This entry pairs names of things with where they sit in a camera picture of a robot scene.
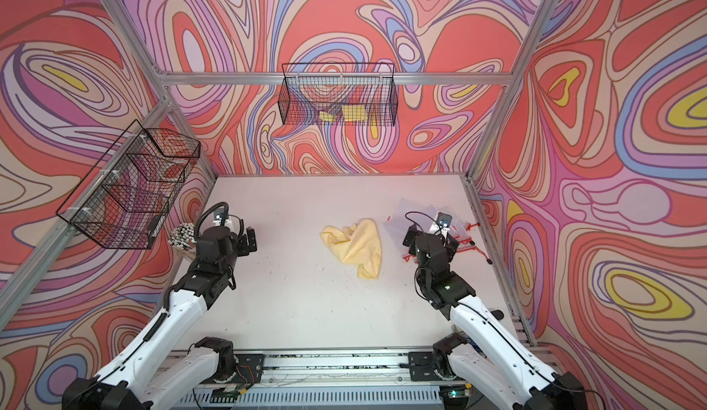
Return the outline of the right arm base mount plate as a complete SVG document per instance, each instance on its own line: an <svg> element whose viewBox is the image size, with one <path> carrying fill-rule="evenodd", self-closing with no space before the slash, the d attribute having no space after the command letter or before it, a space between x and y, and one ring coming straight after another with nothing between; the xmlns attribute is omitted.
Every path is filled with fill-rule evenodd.
<svg viewBox="0 0 707 410"><path fill-rule="evenodd" d="M406 369L413 382L456 382L461 381L460 376L454 373L451 367L451 357L459 355L470 360L486 360L486 356L476 351L471 353L412 351L407 354L407 360L401 362L399 367Z"/></svg>

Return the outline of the yellow microfiber cloth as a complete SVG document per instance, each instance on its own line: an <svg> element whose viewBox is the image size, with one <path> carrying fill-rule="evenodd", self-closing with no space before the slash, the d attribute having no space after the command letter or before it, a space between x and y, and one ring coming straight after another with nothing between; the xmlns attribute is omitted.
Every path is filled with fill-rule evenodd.
<svg viewBox="0 0 707 410"><path fill-rule="evenodd" d="M378 279L382 264L382 243L374 220L337 229L327 226L320 233L327 249L343 264L357 267L357 277Z"/></svg>

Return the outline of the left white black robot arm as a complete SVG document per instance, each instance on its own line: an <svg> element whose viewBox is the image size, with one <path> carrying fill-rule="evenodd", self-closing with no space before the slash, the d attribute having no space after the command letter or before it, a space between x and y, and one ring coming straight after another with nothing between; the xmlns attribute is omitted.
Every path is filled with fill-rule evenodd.
<svg viewBox="0 0 707 410"><path fill-rule="evenodd" d="M73 380L62 396L62 408L171 409L204 381L237 378L233 344L218 337L202 338L166 372L158 369L223 291L236 287L237 258L256 250L252 228L235 233L228 226L215 226L199 235L196 257L187 274L170 288L160 313L93 377Z"/></svg>

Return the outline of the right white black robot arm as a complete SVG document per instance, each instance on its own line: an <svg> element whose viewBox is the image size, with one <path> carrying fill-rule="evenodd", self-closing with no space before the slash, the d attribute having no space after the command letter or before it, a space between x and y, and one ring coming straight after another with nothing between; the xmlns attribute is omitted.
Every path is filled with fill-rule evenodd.
<svg viewBox="0 0 707 410"><path fill-rule="evenodd" d="M433 345L436 373L464 380L500 409L588 408L578 378L535 356L451 270L458 242L448 229L425 232L414 224L402 244L417 262L419 296L461 331Z"/></svg>

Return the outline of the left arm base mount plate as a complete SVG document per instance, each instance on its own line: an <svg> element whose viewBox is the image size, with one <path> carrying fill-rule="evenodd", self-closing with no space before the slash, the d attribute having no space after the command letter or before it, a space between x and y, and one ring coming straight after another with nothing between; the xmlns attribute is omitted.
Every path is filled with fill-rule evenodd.
<svg viewBox="0 0 707 410"><path fill-rule="evenodd" d="M263 354L242 353L232 357L217 355L217 370L201 384L248 385L261 382L264 372Z"/></svg>

